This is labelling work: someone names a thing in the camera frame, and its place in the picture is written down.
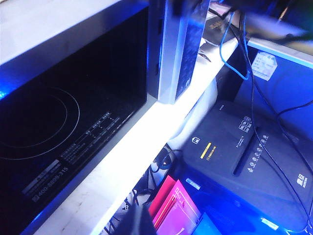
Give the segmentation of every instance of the black device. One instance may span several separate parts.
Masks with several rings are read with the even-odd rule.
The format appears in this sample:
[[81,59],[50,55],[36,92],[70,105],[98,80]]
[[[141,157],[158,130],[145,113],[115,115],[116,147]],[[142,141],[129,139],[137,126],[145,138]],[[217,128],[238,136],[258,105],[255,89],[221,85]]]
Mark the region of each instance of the black device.
[[[125,4],[110,11],[124,14]],[[144,113],[148,8],[129,8],[131,17],[114,18],[105,34],[34,78],[10,69],[25,55],[0,67],[1,85],[23,82],[0,100],[0,234],[34,233]]]
[[[218,102],[183,147],[183,159],[192,170],[190,174],[186,172],[182,181],[194,191],[191,195],[196,204],[205,201],[202,208],[212,208],[204,212],[220,213],[213,222],[225,234],[231,234],[223,227],[225,224],[243,224],[243,217],[253,220],[251,227],[259,224],[273,232],[303,232],[308,218],[286,179],[258,142],[250,117],[250,110],[239,104]],[[309,212],[313,200],[309,170],[274,122],[257,118],[256,128]],[[312,143],[296,135],[293,138],[312,165]],[[202,199],[195,196],[200,191],[205,192]],[[254,231],[249,226],[246,223],[246,232]]]

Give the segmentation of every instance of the cable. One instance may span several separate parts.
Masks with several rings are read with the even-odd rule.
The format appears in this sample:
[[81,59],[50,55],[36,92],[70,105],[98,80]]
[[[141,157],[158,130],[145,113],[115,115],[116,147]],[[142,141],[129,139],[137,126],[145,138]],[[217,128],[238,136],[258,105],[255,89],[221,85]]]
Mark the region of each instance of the cable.
[[[224,40],[224,38],[225,38],[225,36],[226,36],[226,34],[227,34],[227,31],[228,31],[228,29],[230,28],[230,25],[231,25],[231,20],[232,20],[232,16],[231,16],[231,18],[230,18],[230,20],[229,20],[229,23],[228,23],[228,26],[227,26],[227,28],[226,28],[226,30],[225,30],[225,33],[224,33],[224,36],[223,36],[223,38],[222,38],[222,41],[221,41],[221,45],[220,45],[220,56],[221,56],[221,59],[222,59],[222,61],[224,62],[224,59],[222,58],[222,55],[221,55],[221,46],[222,46],[222,42],[223,42],[223,40]],[[243,51],[243,53],[244,53],[244,58],[245,58],[245,61],[246,61],[246,64],[247,64],[247,78],[249,77],[249,76],[252,76],[252,91],[251,91],[251,120],[252,120],[252,118],[254,118],[254,115],[253,115],[253,100],[254,100],[254,96],[252,95],[252,94],[254,94],[254,86],[256,86],[256,88],[257,88],[257,90],[258,90],[258,92],[261,94],[262,92],[260,91],[260,89],[259,89],[259,87],[257,86],[257,84],[255,83],[255,81],[254,81],[254,75],[253,75],[253,71],[252,71],[252,65],[251,65],[251,62],[250,62],[250,59],[249,59],[249,57],[248,57],[248,52],[247,52],[247,45],[246,45],[246,38],[245,38],[245,36],[246,36],[246,17],[244,18],[244,31],[243,31],[243,33],[242,34],[240,34],[240,36],[243,38],[244,37],[244,39],[243,40],[240,40],[240,39],[238,39],[238,37],[237,37],[237,35],[234,33],[234,31],[232,30],[232,32],[233,32],[233,34],[234,34],[234,36],[236,37],[236,39],[237,39],[237,41],[238,41],[238,43],[239,43],[239,45],[240,45],[240,48],[241,48],[241,50]],[[237,73],[241,78],[243,78],[243,75],[242,74],[240,74],[240,73]],[[255,134],[256,134],[256,136],[257,136],[257,139],[258,139],[258,141],[260,142],[260,144],[262,145],[262,147],[265,149],[265,151],[267,152],[267,154],[270,156],[270,158],[271,158],[271,160],[275,163],[275,165],[277,166],[277,168],[280,170],[280,172],[283,174],[283,176],[285,177],[285,179],[287,180],[287,182],[288,182],[288,184],[290,185],[290,187],[292,188],[292,190],[293,190],[293,192],[295,193],[295,195],[296,195],[296,197],[297,197],[297,199],[299,200],[299,202],[300,202],[300,204],[301,204],[301,206],[302,206],[302,208],[303,208],[303,210],[304,210],[304,212],[305,212],[305,214],[306,214],[306,216],[307,216],[307,218],[308,218],[308,221],[309,221],[309,223],[311,224],[311,225],[309,225],[310,227],[312,227],[312,222],[311,222],[311,220],[310,220],[310,216],[309,216],[309,214],[308,214],[308,212],[306,211],[306,209],[305,209],[305,207],[304,207],[304,204],[303,204],[303,202],[302,202],[302,200],[300,199],[300,196],[298,195],[298,193],[296,192],[296,190],[294,189],[294,187],[292,186],[292,184],[291,184],[291,182],[289,181],[289,179],[287,178],[287,176],[285,175],[285,173],[283,172],[283,170],[279,167],[279,165],[277,164],[277,162],[274,160],[274,158],[270,155],[270,153],[268,152],[268,150],[265,148],[265,146],[264,146],[264,144],[261,142],[261,139],[260,139],[260,137],[258,136],[258,134],[257,134],[257,131],[256,131],[256,128],[255,128],[255,125],[253,124],[253,129],[254,129],[254,132],[255,132]],[[265,158],[263,158],[262,157],[262,159],[267,163],[267,164],[269,164],[270,166],[271,166],[271,164],[265,159]]]
[[153,185],[154,185],[154,187],[155,187],[155,189],[156,189],[156,188],[157,188],[157,184],[156,184],[156,180],[155,180],[155,178],[154,178],[154,176],[153,176],[153,172],[152,172],[152,167],[151,167],[151,165],[149,166],[149,172],[150,172],[150,175],[151,175],[151,179],[152,179]]
[[[244,46],[245,46],[245,51],[244,51],[244,54],[246,54],[246,57],[247,57],[247,60],[246,62],[247,63],[247,66],[248,66],[248,69],[247,71],[250,73],[250,74],[253,74],[253,71],[252,71],[252,65],[251,65],[251,61],[249,59],[249,56],[248,56],[248,49],[247,49],[247,45],[246,45],[246,40],[243,39],[244,35],[246,35],[246,16],[244,16],[244,20],[243,20],[243,33],[241,34],[241,41],[244,42]],[[283,111],[281,111],[280,113],[277,113],[275,111],[275,109],[273,108],[273,106],[270,104],[270,102],[267,100],[267,98],[265,97],[265,95],[263,94],[263,92],[261,91],[261,89],[259,88],[258,84],[256,81],[254,81],[254,85],[257,89],[257,91],[259,92],[261,98],[264,100],[264,102],[269,106],[269,108],[271,109],[271,111],[276,115],[276,122],[279,126],[279,128],[281,129],[281,131],[283,132],[283,134],[287,137],[287,139],[290,141],[292,147],[295,149],[295,151],[298,153],[298,155],[300,156],[300,158],[302,159],[302,161],[304,162],[304,164],[306,165],[307,169],[309,170],[309,172],[311,173],[311,175],[313,176],[313,169],[312,167],[310,166],[308,160],[304,157],[304,155],[302,154],[302,152],[300,151],[300,149],[297,147],[297,145],[295,144],[295,142],[293,141],[292,137],[290,136],[290,134],[285,130],[285,128],[282,126],[281,124],[281,120],[280,120],[280,116],[285,113],[285,112],[289,112],[289,111],[292,111],[292,110],[295,110],[295,109],[300,109],[300,108],[303,108],[303,107],[306,107],[306,106],[309,106],[313,103],[313,100],[308,102],[308,103],[305,103],[303,105],[300,105],[300,106],[296,106],[296,107],[292,107],[292,108],[289,108],[289,109],[285,109]]]
[[133,203],[136,203],[139,206],[139,202],[138,202],[138,198],[137,198],[137,194],[136,194],[135,190],[132,189],[132,192],[133,192],[133,195],[134,195]]
[[112,219],[109,220],[109,223],[110,223],[110,227],[112,226],[113,230],[115,231],[115,230],[116,230],[116,227],[115,227],[115,225],[113,224]]
[[121,220],[119,220],[118,218],[116,218],[114,215],[112,216],[112,218],[116,219],[118,222],[121,221]]
[[[174,153],[174,152],[182,152],[182,150],[180,150],[180,149],[174,149],[174,150],[169,151],[169,152],[163,157],[163,159],[162,159],[162,161],[161,161],[161,164],[163,165],[163,163],[164,163],[164,161],[166,160],[167,156],[169,156],[171,153]],[[159,170],[160,170],[160,166],[157,166],[157,169],[154,170],[154,171],[153,171],[152,168],[151,168],[152,173],[157,173]]]
[[225,29],[225,32],[224,32],[224,35],[222,37],[222,40],[221,40],[221,43],[220,43],[220,57],[222,59],[222,61],[224,62],[224,64],[229,67],[231,70],[233,70],[236,74],[238,74],[243,80],[248,80],[248,77],[245,77],[243,76],[238,70],[236,70],[234,67],[232,67],[226,60],[224,60],[223,56],[222,56],[222,47],[223,47],[223,43],[224,43],[224,40],[226,38],[226,35],[228,33],[228,30],[231,26],[231,22],[233,20],[233,17],[234,17],[234,12],[230,13],[230,19],[229,19],[229,23]]
[[104,227],[103,229],[106,231],[108,235],[111,235],[110,231],[106,227]]
[[[247,51],[247,45],[246,45],[246,39],[245,39],[245,35],[246,35],[246,16],[244,16],[244,21],[243,21],[244,25],[243,25],[243,42],[244,42],[244,46],[245,46],[245,51],[246,51],[246,57],[247,57],[247,60],[249,60],[249,57],[248,57],[248,51]],[[255,122],[254,122],[254,106],[253,106],[253,102],[254,102],[254,74],[250,74],[251,77],[252,77],[252,89],[251,89],[251,121],[252,121],[252,127],[253,127],[253,130],[254,130],[254,133],[259,141],[259,143],[261,144],[261,146],[263,147],[263,149],[266,151],[266,153],[268,154],[268,156],[271,158],[271,160],[273,161],[273,163],[275,164],[275,166],[279,169],[279,171],[282,173],[282,175],[284,176],[284,178],[287,180],[288,184],[290,185],[292,191],[294,192],[294,194],[296,195],[296,197],[298,198],[307,218],[308,218],[308,222],[310,223],[310,227],[312,227],[312,222],[311,222],[311,219],[310,219],[310,215],[309,213],[307,212],[305,206],[304,206],[304,203],[302,202],[299,194],[297,193],[297,191],[295,190],[295,188],[292,186],[290,180],[288,179],[287,175],[284,173],[284,171],[282,170],[282,168],[279,166],[279,164],[276,162],[276,160],[272,157],[272,155],[270,154],[270,152],[267,150],[267,148],[265,147],[265,145],[262,143],[261,141],[261,138],[259,137],[258,133],[257,133],[257,130],[256,130],[256,126],[255,126]]]
[[287,112],[290,112],[290,111],[293,111],[293,110],[297,110],[297,109],[301,109],[301,108],[304,108],[304,107],[309,106],[311,104],[313,104],[313,100],[311,100],[311,101],[309,101],[309,102],[307,102],[307,103],[305,103],[303,105],[299,105],[299,106],[296,106],[296,107],[292,107],[292,108],[288,108],[288,109],[285,109],[283,111],[280,111],[277,114],[276,118],[279,118],[284,113],[287,113]]

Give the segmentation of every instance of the black cable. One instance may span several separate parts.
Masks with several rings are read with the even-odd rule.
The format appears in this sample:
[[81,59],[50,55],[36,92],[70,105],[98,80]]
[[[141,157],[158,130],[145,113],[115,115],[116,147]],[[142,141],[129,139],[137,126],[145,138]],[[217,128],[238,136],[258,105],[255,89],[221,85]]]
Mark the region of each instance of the black cable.
[[129,201],[128,201],[127,198],[125,198],[124,202],[125,202],[125,204],[126,204],[127,206],[129,206],[129,207],[131,206],[131,204],[129,203]]
[[108,235],[111,235],[110,231],[106,227],[104,227],[104,230],[106,231]]
[[280,112],[277,114],[276,118],[279,118],[279,117],[280,117],[282,114],[284,114],[284,113],[287,113],[287,112],[290,112],[290,111],[293,111],[293,110],[296,110],[296,109],[301,109],[301,108],[304,108],[304,107],[309,106],[309,105],[311,105],[311,104],[313,104],[313,100],[311,100],[311,101],[309,101],[309,102],[307,102],[307,103],[305,103],[305,104],[296,106],[296,107],[284,109],[283,111],[280,111]]
[[139,206],[139,202],[138,202],[138,198],[137,198],[137,195],[136,195],[136,192],[134,189],[132,189],[132,192],[133,192],[133,195],[134,195],[134,198],[133,198],[133,203],[136,203],[138,206]]
[[112,218],[116,219],[118,222],[121,221],[121,220],[119,220],[118,218],[116,218],[114,215],[112,216]]
[[153,171],[152,171],[151,165],[149,166],[149,172],[150,172],[150,175],[151,175],[151,179],[152,179],[153,185],[154,185],[154,187],[156,189],[157,188],[157,184],[156,184],[156,180],[155,180],[155,178],[153,176]]
[[[284,178],[287,180],[289,186],[291,187],[292,191],[294,192],[294,194],[295,194],[296,197],[298,198],[298,200],[299,200],[299,202],[300,202],[300,204],[301,204],[301,206],[302,206],[302,208],[303,208],[303,210],[304,210],[304,212],[305,212],[305,214],[306,214],[306,216],[307,216],[307,218],[308,218],[308,222],[310,223],[309,226],[312,228],[312,222],[311,222],[310,215],[309,215],[309,213],[307,212],[307,210],[306,210],[306,208],[305,208],[305,206],[304,206],[304,203],[302,202],[302,200],[301,200],[299,194],[297,193],[297,191],[295,190],[295,188],[292,186],[290,180],[288,179],[287,175],[284,173],[284,171],[282,170],[282,168],[279,166],[279,164],[276,162],[276,160],[272,157],[272,155],[270,154],[270,152],[266,149],[265,145],[262,143],[261,138],[259,137],[259,135],[258,135],[258,133],[257,133],[256,126],[255,126],[255,122],[254,122],[254,106],[253,106],[253,102],[254,102],[254,86],[255,86],[255,79],[254,79],[254,74],[252,73],[251,62],[250,62],[250,59],[249,59],[249,56],[248,56],[246,50],[245,50],[245,55],[246,55],[246,58],[247,58],[247,60],[248,60],[248,62],[249,62],[248,65],[249,65],[250,70],[251,70],[251,72],[249,72],[249,73],[250,73],[250,76],[251,76],[251,78],[252,78],[252,89],[251,89],[251,121],[252,121],[252,127],[253,127],[253,130],[254,130],[254,133],[255,133],[255,135],[256,135],[256,137],[257,137],[259,143],[260,143],[261,146],[263,147],[263,149],[266,151],[266,153],[268,154],[268,156],[271,158],[271,160],[273,161],[273,163],[275,164],[275,166],[276,166],[276,167],[279,169],[279,171],[282,173],[282,175],[284,176]],[[269,164],[269,162],[268,162],[264,157],[261,156],[261,158],[262,158],[265,162],[267,162],[267,163]]]
[[[240,15],[240,19],[239,19],[239,30],[242,31],[242,25],[243,24],[243,20],[242,20],[242,14]],[[241,36],[241,43],[243,42],[244,40],[244,33],[241,33],[240,34]],[[249,59],[249,55],[247,54],[247,52],[245,50],[243,50],[244,54],[246,54],[246,62],[247,65],[248,65],[248,68],[247,68],[247,71],[253,75],[253,71],[252,71],[252,65],[251,65],[251,61]],[[308,160],[304,157],[303,153],[300,151],[300,149],[298,148],[298,146],[296,145],[296,143],[293,141],[291,135],[285,130],[285,128],[282,126],[281,124],[281,120],[280,120],[280,116],[286,112],[289,112],[289,111],[292,111],[292,110],[295,110],[295,109],[300,109],[300,108],[303,108],[303,107],[306,107],[306,106],[309,106],[313,103],[313,100],[312,101],[309,101],[303,105],[300,105],[300,106],[296,106],[296,107],[292,107],[292,108],[288,108],[288,109],[285,109],[279,113],[276,112],[276,110],[274,109],[274,107],[271,105],[271,103],[268,101],[268,99],[265,97],[265,95],[263,94],[263,92],[261,91],[260,87],[258,86],[257,82],[254,81],[254,85],[257,89],[257,91],[259,92],[261,98],[263,99],[263,101],[267,104],[267,106],[271,109],[271,111],[276,115],[276,122],[277,122],[277,125],[279,126],[279,128],[281,129],[281,131],[283,132],[283,134],[287,137],[287,139],[290,141],[292,147],[295,149],[295,151],[298,153],[298,155],[300,156],[300,158],[302,159],[302,161],[304,162],[304,164],[306,165],[307,169],[309,170],[309,172],[311,173],[311,175],[313,176],[313,169],[311,167],[311,165],[309,164]]]
[[113,230],[115,231],[115,230],[116,230],[116,227],[115,227],[115,225],[113,224],[112,219],[109,220],[109,223],[110,223],[110,227],[112,226]]
[[[240,33],[240,38],[238,39],[238,37],[236,36],[236,34],[234,33],[234,31],[232,30],[234,36],[236,37],[238,43],[239,43],[239,46],[241,48],[241,50],[243,51],[244,53],[244,58],[245,58],[245,61],[246,61],[246,64],[247,64],[247,72],[250,73],[250,75],[252,76],[252,90],[251,90],[251,120],[252,120],[252,126],[253,126],[253,130],[255,132],[255,135],[258,139],[258,141],[260,142],[261,146],[265,149],[265,151],[267,152],[267,154],[269,155],[269,157],[271,158],[271,160],[274,162],[274,164],[277,166],[277,168],[279,169],[279,171],[282,173],[282,175],[284,176],[284,178],[287,180],[289,186],[291,187],[291,189],[293,190],[293,192],[295,193],[297,199],[299,200],[307,218],[308,218],[308,221],[311,225],[309,225],[310,227],[312,227],[312,222],[311,222],[311,219],[310,219],[310,215],[309,213],[307,212],[307,210],[305,209],[304,207],[304,204],[300,198],[300,196],[298,195],[298,193],[296,192],[295,188],[292,186],[290,180],[287,178],[286,174],[284,173],[284,171],[281,169],[281,167],[277,164],[277,162],[275,161],[275,159],[271,156],[271,154],[269,153],[269,151],[265,148],[264,144],[261,142],[261,139],[260,137],[258,136],[258,133],[257,133],[257,130],[256,130],[256,127],[254,125],[254,111],[253,111],[253,101],[254,101],[254,86],[256,85],[255,84],[255,81],[254,81],[254,75],[253,75],[253,72],[252,72],[252,65],[251,65],[251,62],[250,62],[250,59],[248,57],[248,54],[246,52],[246,50],[244,49],[242,43],[243,43],[243,38],[245,37],[245,33],[242,32]],[[259,89],[259,87],[256,85],[256,88],[257,90],[259,91],[259,93],[262,93]],[[272,165],[264,158],[262,157],[262,159],[269,165],[272,167]]]
[[[161,164],[163,165],[163,163],[164,163],[164,161],[166,160],[166,158],[167,158],[171,153],[174,153],[174,152],[182,152],[182,150],[180,150],[180,149],[174,149],[174,150],[169,151],[169,152],[163,157],[163,159],[162,159],[162,161],[161,161]],[[153,171],[152,168],[151,168],[152,173],[157,173],[159,170],[160,170],[160,166],[157,166],[157,169],[156,169],[155,171]]]

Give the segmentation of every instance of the blue light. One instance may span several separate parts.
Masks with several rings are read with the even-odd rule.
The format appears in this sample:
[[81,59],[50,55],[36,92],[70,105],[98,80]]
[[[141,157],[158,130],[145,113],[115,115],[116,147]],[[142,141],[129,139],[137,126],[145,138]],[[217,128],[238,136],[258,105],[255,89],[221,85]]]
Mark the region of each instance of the blue light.
[[33,219],[32,223],[35,222],[35,220],[38,219],[39,216],[40,216],[42,213],[43,213],[43,212],[40,212],[40,213]]
[[0,99],[4,98],[7,95],[7,93],[0,91]]

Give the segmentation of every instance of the electrical cord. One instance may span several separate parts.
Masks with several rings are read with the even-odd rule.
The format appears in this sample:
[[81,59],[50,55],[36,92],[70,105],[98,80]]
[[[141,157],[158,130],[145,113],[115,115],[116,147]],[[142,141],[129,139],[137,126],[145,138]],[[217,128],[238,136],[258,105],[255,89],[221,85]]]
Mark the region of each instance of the electrical cord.
[[313,100],[311,100],[311,101],[309,101],[309,102],[307,102],[305,104],[296,106],[296,107],[284,109],[284,110],[280,111],[279,113],[277,113],[276,118],[279,118],[284,113],[287,113],[287,112],[290,112],[290,111],[293,111],[293,110],[297,110],[297,109],[301,109],[301,108],[304,108],[304,107],[312,105],[312,104],[313,104]]
[[106,231],[108,235],[111,235],[111,232],[106,227],[104,227],[104,230]]
[[233,20],[233,17],[234,17],[234,12],[231,12],[230,13],[230,19],[229,19],[229,23],[227,24],[227,27],[225,29],[225,32],[223,34],[223,37],[222,37],[222,40],[221,40],[221,43],[220,43],[220,57],[221,57],[221,60],[223,61],[223,63],[229,67],[231,70],[233,70],[236,74],[238,74],[243,80],[248,80],[248,77],[246,76],[243,76],[238,70],[236,70],[234,67],[232,67],[226,60],[224,60],[223,58],[223,55],[222,55],[222,47],[223,47],[223,43],[224,43],[224,40],[226,38],[226,35],[228,33],[228,30],[231,26],[231,22]]
[[110,227],[112,226],[113,230],[115,231],[115,230],[116,230],[116,227],[115,227],[115,225],[113,224],[112,219],[109,220],[109,223],[110,223]]
[[[209,10],[210,12],[212,12],[213,14],[216,14],[217,16],[219,16],[220,18],[221,18],[221,15],[220,14],[218,14],[217,12],[215,12],[214,10],[212,10],[212,9],[210,9]],[[294,189],[294,187],[292,186],[292,184],[291,184],[291,182],[289,181],[289,179],[287,178],[287,176],[285,175],[285,173],[283,172],[283,170],[279,167],[279,165],[277,164],[277,162],[274,160],[274,158],[271,156],[271,154],[268,152],[268,150],[265,148],[265,146],[264,146],[264,144],[261,142],[261,139],[260,139],[260,137],[258,136],[258,134],[257,134],[257,130],[256,130],[256,128],[255,128],[255,124],[254,124],[254,110],[253,110],[253,101],[254,101],[254,86],[256,87],[256,89],[257,89],[257,91],[259,92],[259,94],[261,95],[261,97],[264,99],[264,101],[267,103],[267,105],[271,108],[271,110],[276,114],[276,111],[274,110],[274,108],[270,105],[270,103],[267,101],[267,99],[264,97],[264,95],[263,95],[263,93],[261,92],[261,89],[259,88],[259,86],[258,86],[258,84],[255,82],[255,79],[254,79],[254,75],[253,75],[253,71],[252,71],[252,65],[251,65],[251,61],[250,61],[250,59],[249,59],[249,57],[248,57],[248,52],[247,52],[247,45],[246,45],[246,17],[244,18],[244,21],[243,21],[243,33],[241,33],[240,34],[240,38],[238,38],[238,36],[236,35],[236,33],[232,30],[232,28],[230,27],[230,25],[231,25],[231,20],[232,20],[232,17],[230,18],[230,20],[229,20],[229,23],[228,23],[228,27],[226,28],[227,29],[227,31],[225,30],[225,33],[224,33],[224,36],[223,36],[223,38],[227,35],[227,32],[228,32],[228,29],[230,28],[231,29],[231,31],[232,31],[232,33],[234,34],[234,36],[236,37],[236,39],[237,39],[237,41],[238,41],[238,43],[239,43],[239,46],[240,46],[240,48],[241,48],[241,50],[243,51],[243,54],[244,54],[244,59],[245,59],[245,61],[246,61],[246,64],[247,64],[247,78],[249,78],[249,76],[251,76],[252,77],[252,90],[251,90],[251,120],[252,120],[252,122],[253,122],[253,124],[252,124],[252,126],[253,126],[253,130],[254,130],[254,132],[255,132],[255,134],[256,134],[256,137],[257,137],[257,139],[258,139],[258,141],[260,142],[260,144],[262,145],[262,147],[265,149],[265,151],[267,152],[267,154],[270,156],[270,158],[271,158],[271,160],[275,163],[275,165],[278,167],[278,169],[280,170],[280,172],[283,174],[283,176],[284,176],[284,178],[287,180],[287,182],[288,182],[288,184],[289,184],[289,186],[292,188],[292,190],[293,190],[293,192],[295,193],[295,195],[296,195],[296,197],[297,197],[297,199],[299,200],[299,202],[300,202],[300,204],[301,204],[301,206],[302,206],[302,208],[303,208],[303,210],[304,210],[304,212],[305,212],[305,214],[306,214],[306,216],[307,216],[307,218],[308,218],[308,222],[310,223],[310,227],[312,228],[312,222],[311,222],[311,219],[310,219],[310,215],[309,215],[309,213],[306,211],[306,209],[305,209],[305,207],[304,207],[304,204],[303,204],[303,202],[302,202],[302,200],[300,199],[300,196],[298,195],[298,193],[296,192],[296,190]],[[264,157],[262,157],[262,159],[268,164],[268,165],[270,165],[271,167],[272,167],[272,165],[264,158]],[[274,168],[273,168],[273,170],[276,172],[276,174],[280,177],[280,175],[279,175],[279,172],[277,172],[277,170],[275,170]]]
[[[244,16],[244,20],[243,20],[243,33],[242,36],[243,38],[243,42],[244,42],[244,46],[245,46],[245,54],[247,57],[247,60],[249,61],[249,67],[251,65],[249,57],[248,57],[248,51],[247,51],[247,45],[246,45],[246,39],[245,39],[245,35],[246,35],[246,16]],[[271,158],[271,160],[273,161],[273,163],[275,164],[275,166],[279,169],[279,171],[282,173],[282,175],[284,176],[284,178],[287,180],[289,186],[291,187],[292,191],[294,192],[294,194],[296,195],[298,201],[300,202],[303,211],[305,212],[307,218],[308,218],[308,222],[310,223],[310,227],[312,228],[312,222],[310,219],[310,215],[307,212],[304,203],[302,202],[299,194],[297,193],[297,191],[295,190],[295,188],[292,186],[290,180],[288,179],[287,175],[284,173],[284,171],[282,170],[282,168],[279,166],[279,164],[276,162],[276,160],[272,157],[272,155],[270,154],[270,152],[267,150],[267,148],[265,147],[265,145],[262,143],[261,138],[259,137],[257,130],[256,130],[256,126],[255,126],[255,122],[254,122],[254,86],[255,86],[255,79],[254,79],[254,74],[252,72],[248,72],[248,75],[250,75],[252,77],[252,89],[251,89],[251,121],[252,121],[252,127],[254,130],[254,133],[259,141],[259,143],[262,145],[263,149],[266,151],[266,153],[268,154],[268,156]]]
[[[162,165],[163,165],[163,163],[164,163],[164,161],[166,160],[166,158],[171,154],[171,153],[174,153],[174,152],[182,152],[182,150],[180,150],[180,149],[173,149],[173,150],[171,150],[171,151],[169,151],[164,157],[163,157],[163,159],[162,159]],[[160,170],[160,166],[157,166],[157,169],[156,170],[152,170],[152,168],[151,168],[151,171],[152,171],[152,173],[157,173],[158,171]]]

